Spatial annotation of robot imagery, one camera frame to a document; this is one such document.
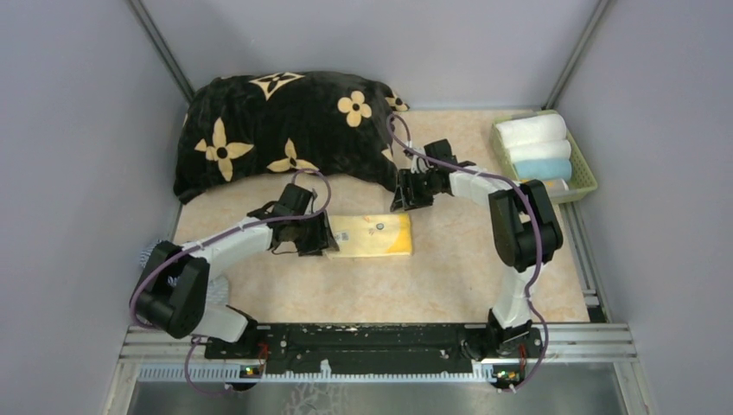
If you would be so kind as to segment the pale yellow cream towel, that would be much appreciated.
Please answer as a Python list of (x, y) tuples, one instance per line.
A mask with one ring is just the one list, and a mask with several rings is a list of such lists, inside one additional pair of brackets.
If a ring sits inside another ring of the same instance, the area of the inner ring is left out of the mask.
[(337, 250), (326, 251), (330, 259), (410, 256), (414, 248), (411, 219), (407, 213), (335, 215), (329, 217)]

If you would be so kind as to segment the light blue towel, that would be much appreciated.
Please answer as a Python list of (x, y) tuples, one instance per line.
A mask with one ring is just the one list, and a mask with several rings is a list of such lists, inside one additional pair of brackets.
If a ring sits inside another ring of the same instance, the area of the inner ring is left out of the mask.
[(567, 159), (526, 160), (515, 163), (513, 167), (520, 180), (548, 181), (561, 179), (569, 181), (572, 177), (572, 165)]

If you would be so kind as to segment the yellow grey towel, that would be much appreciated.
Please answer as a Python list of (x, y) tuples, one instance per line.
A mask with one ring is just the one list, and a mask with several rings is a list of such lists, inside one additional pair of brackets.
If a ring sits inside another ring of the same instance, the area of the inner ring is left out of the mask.
[(564, 193), (570, 190), (568, 183), (564, 179), (551, 179), (543, 181), (548, 193)]

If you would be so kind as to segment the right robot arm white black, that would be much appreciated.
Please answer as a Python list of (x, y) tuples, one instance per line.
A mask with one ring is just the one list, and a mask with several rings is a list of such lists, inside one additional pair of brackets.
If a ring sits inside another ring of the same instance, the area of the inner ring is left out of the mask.
[(492, 353), (509, 356), (531, 330), (532, 286), (564, 243), (545, 185), (517, 183), (472, 162), (460, 163), (445, 139), (423, 148), (411, 142), (402, 147), (411, 165), (398, 171), (393, 211), (427, 208), (436, 195), (446, 194), (490, 213), (494, 247), (507, 272), (488, 313), (487, 345)]

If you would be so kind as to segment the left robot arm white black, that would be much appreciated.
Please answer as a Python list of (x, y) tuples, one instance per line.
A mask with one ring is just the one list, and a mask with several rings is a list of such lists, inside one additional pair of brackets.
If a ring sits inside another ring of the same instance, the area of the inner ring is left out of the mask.
[(253, 355), (259, 335), (245, 312), (208, 300), (210, 282), (243, 259), (271, 252), (284, 242), (300, 256), (338, 248), (324, 208), (311, 207), (313, 192), (289, 183), (266, 203), (221, 233), (177, 245), (168, 240), (151, 250), (130, 300), (135, 323), (175, 339), (201, 336), (225, 342), (239, 358)]

